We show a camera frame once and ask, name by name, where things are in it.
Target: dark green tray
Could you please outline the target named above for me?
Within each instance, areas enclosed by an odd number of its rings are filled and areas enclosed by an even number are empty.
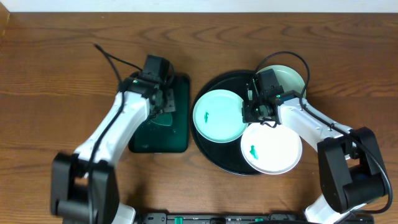
[[[172,112],[171,126],[144,121],[129,142],[131,152],[162,153],[185,152],[189,139],[190,82],[187,77],[175,77],[171,88],[174,90],[175,112]]]

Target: green object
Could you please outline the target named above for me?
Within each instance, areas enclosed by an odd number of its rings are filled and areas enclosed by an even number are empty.
[[[185,152],[189,138],[189,79],[175,77],[175,111],[162,114],[155,119],[147,119],[136,130],[129,142],[132,152]]]
[[[208,119],[209,113],[205,113],[205,122],[207,123],[207,119]]]
[[[175,217],[174,218],[174,224],[182,224],[183,218],[182,217]]]
[[[254,146],[251,146],[250,154],[251,154],[255,159],[259,159],[259,156],[257,155],[257,152],[256,152]]]

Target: green connector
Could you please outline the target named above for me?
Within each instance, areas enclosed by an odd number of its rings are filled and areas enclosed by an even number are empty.
[[[182,224],[182,217],[175,217],[174,218],[174,224]]]

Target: white wall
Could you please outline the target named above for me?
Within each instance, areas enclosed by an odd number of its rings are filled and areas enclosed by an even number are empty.
[[[398,0],[0,0],[10,12],[398,12]]]

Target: wire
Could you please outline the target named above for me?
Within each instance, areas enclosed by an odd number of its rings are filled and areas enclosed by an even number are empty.
[[[113,71],[116,74],[116,78],[119,81],[119,85],[122,84],[122,80],[119,74],[119,71],[117,70],[117,68],[115,67],[114,63],[112,62],[111,58],[128,64],[130,66],[133,66],[134,68],[142,71],[141,68],[139,68],[136,65],[133,65],[129,62],[125,62],[121,59],[116,58],[115,56],[110,55],[109,53],[105,52],[102,47],[100,47],[98,44],[94,44],[94,46],[105,56],[105,58],[107,59],[107,61],[109,62],[109,64],[112,66]],[[118,109],[118,112],[114,115],[114,117],[112,118],[112,120],[109,122],[109,124],[104,128],[103,132],[100,134],[100,136],[98,137],[97,141],[94,143],[93,146],[93,150],[91,152],[91,156],[90,159],[88,161],[87,167],[86,169],[88,169],[88,206],[90,209],[90,224],[95,224],[96,223],[96,216],[95,216],[95,211],[94,211],[94,205],[93,205],[93,161],[95,158],[95,155],[100,147],[101,141],[104,138],[105,134],[108,132],[108,130],[111,128],[111,126],[113,125],[113,123],[116,121],[116,119],[119,117],[119,115],[123,112],[124,109],[124,92],[125,90],[122,90],[122,99],[121,99],[121,104],[120,107]]]
[[[110,58],[113,58],[113,59],[117,60],[118,62],[125,63],[126,65],[130,65],[130,66],[132,66],[132,67],[134,67],[134,68],[136,68],[136,69],[142,71],[142,68],[138,67],[137,65],[134,65],[133,63],[127,62],[127,61],[125,61],[125,60],[121,60],[120,58],[117,58],[117,57],[115,57],[115,56],[113,56],[113,55],[111,55],[111,54],[105,52],[105,51],[102,49],[102,47],[100,47],[98,44],[94,44],[94,46],[95,46],[102,54],[105,55],[105,57],[106,57],[106,59],[107,59],[108,61],[109,61],[109,57],[110,57]]]
[[[172,63],[170,63],[170,69],[172,71],[172,74],[171,74],[171,77],[169,78],[169,80],[167,80],[167,83],[165,85],[166,87],[169,87],[173,83],[174,77],[175,77],[174,66]]]
[[[275,122],[274,123],[274,125],[270,125],[269,123],[268,123],[268,121],[274,121],[274,120],[272,120],[272,119],[270,119],[270,118],[264,118],[261,122],[260,122],[260,124],[261,125],[266,125],[266,126],[268,126],[268,127],[270,127],[270,128],[276,128],[276,126],[278,126],[278,124]]]
[[[340,134],[346,136],[347,138],[350,138],[352,140],[352,142],[356,144],[357,148],[359,148],[367,156],[369,156],[371,158],[371,160],[376,164],[377,168],[380,170],[383,182],[384,182],[384,184],[387,187],[388,200],[387,200],[386,205],[382,209],[379,209],[379,210],[352,210],[352,211],[350,211],[350,213],[380,214],[380,213],[383,213],[383,212],[387,211],[392,205],[392,199],[393,199],[392,186],[391,186],[391,182],[390,182],[390,180],[389,180],[389,178],[387,176],[387,172],[381,167],[380,163],[377,161],[376,157],[374,157],[373,153],[366,146],[364,146],[362,143],[360,143],[358,140],[356,140],[354,137],[352,137],[348,133],[338,129],[337,127],[335,127],[334,123],[330,124],[327,121],[325,121],[322,118],[320,118],[319,116],[317,116],[316,114],[312,113],[312,111],[310,111],[307,108],[307,106],[305,104],[303,104],[303,96],[304,96],[305,90],[308,87],[308,83],[310,82],[310,68],[308,67],[308,64],[306,63],[304,58],[302,58],[301,56],[299,56],[296,53],[289,52],[289,51],[276,52],[276,53],[273,53],[273,54],[267,56],[266,58],[264,58],[260,62],[260,64],[256,67],[254,73],[257,73],[260,70],[260,68],[263,66],[263,64],[268,59],[270,59],[273,56],[280,55],[280,54],[290,54],[290,55],[296,56],[297,58],[299,58],[303,62],[303,64],[305,65],[305,68],[307,69],[307,81],[304,84],[304,87],[303,87],[303,89],[302,89],[302,91],[300,93],[300,98],[299,98],[300,106],[302,107],[302,109],[304,111],[306,111],[309,115],[313,116],[315,119],[317,119],[320,122],[322,122],[323,124],[329,126],[329,128],[334,129],[335,131],[339,132]]]

